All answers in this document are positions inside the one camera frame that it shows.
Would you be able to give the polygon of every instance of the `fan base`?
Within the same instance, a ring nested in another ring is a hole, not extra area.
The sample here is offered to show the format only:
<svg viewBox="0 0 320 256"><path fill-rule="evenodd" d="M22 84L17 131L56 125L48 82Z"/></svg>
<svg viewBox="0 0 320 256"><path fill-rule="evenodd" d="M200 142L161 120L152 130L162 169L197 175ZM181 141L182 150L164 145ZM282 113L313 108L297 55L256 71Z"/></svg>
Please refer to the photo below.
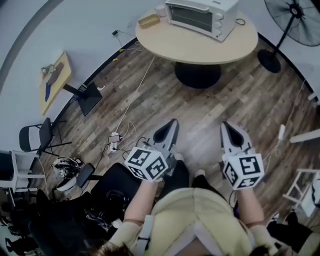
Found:
<svg viewBox="0 0 320 256"><path fill-rule="evenodd" d="M261 65L272 73L279 73L281 70L281 64L276 56L271 56L272 52L268 50L258 51L258 59Z"/></svg>

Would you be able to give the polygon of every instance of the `oven glass window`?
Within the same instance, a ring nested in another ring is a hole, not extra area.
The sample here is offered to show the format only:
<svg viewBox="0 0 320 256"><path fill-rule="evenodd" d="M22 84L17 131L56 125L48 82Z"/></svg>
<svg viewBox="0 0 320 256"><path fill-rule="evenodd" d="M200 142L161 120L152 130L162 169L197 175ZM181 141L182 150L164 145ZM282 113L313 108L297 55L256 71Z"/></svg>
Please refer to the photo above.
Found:
<svg viewBox="0 0 320 256"><path fill-rule="evenodd" d="M171 19L205 31L212 31L212 13L201 12L183 7L169 6Z"/></svg>

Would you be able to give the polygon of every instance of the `black table leg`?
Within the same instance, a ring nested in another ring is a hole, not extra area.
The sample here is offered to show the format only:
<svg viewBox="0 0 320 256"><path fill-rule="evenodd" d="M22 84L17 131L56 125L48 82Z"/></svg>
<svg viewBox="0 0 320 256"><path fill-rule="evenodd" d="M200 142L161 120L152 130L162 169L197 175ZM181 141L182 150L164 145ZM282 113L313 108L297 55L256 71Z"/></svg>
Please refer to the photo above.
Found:
<svg viewBox="0 0 320 256"><path fill-rule="evenodd" d="M205 89L218 82L221 77L221 66L176 62L174 72L184 85L196 89Z"/></svg>
<svg viewBox="0 0 320 256"><path fill-rule="evenodd" d="M94 82L91 83L85 91L80 91L69 84L66 84L63 89L79 97L78 103L84 116L102 99L102 95Z"/></svg>

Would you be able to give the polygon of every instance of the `wooden floor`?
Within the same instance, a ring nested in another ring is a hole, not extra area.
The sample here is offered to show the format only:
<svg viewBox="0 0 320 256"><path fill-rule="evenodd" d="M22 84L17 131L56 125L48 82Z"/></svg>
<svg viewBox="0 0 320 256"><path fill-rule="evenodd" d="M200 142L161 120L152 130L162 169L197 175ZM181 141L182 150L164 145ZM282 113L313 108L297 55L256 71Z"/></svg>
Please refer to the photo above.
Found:
<svg viewBox="0 0 320 256"><path fill-rule="evenodd" d="M131 149L137 139L152 128L175 118L180 124L176 147L183 154L190 172L200 168L206 170L209 182L228 198L231 189L227 181L222 180L218 165L222 156L221 122L229 120L245 128L263 158L277 144L280 125L284 124L285 140L279 145L280 155L272 155L266 176L255 189L266 219L276 211L284 217L290 203L282 198L282 194L291 185L296 169L320 167L318 141L290 144L289 138L318 129L320 123L316 109L307 99L310 93L305 86L293 107L303 81L280 57L280 73L273 74L264 69L257 59L257 51L261 48L267 46L259 42L247 58L223 65L219 82L201 90L181 84L175 76L174 63L156 56L119 127L120 134L124 135L128 122L133 122L137 137L130 126L119 147ZM86 117L76 102L71 104L62 118L67 123L62 124L60 129L64 141L72 141L72 144L55 149L55 153L72 158L79 155L84 162L95 166L108 136L117 128L152 58L153 55L147 50L125 51L118 61L101 71L93 81L98 87L105 86L101 91L103 99ZM43 154L40 159L50 190L61 181L50 167L55 157ZM116 162L124 162L122 152L110 153L106 150L96 174L103 175ZM41 172L38 164L34 172ZM92 181L86 191L90 191L95 183ZM38 186L45 188L44 183ZM80 194L79 188L73 188L59 196L72 199ZM309 226L320 224L318 211L310 219L301 218Z"/></svg>

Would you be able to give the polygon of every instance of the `brown tray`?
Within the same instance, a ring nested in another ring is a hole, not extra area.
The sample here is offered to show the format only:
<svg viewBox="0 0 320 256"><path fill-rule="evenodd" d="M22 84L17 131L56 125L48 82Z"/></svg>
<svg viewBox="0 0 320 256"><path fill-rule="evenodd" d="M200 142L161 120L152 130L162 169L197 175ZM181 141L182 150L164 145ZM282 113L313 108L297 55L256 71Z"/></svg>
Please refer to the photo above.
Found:
<svg viewBox="0 0 320 256"><path fill-rule="evenodd" d="M138 20L138 23L142 29L150 28L160 23L160 18L156 14L151 14L147 17Z"/></svg>

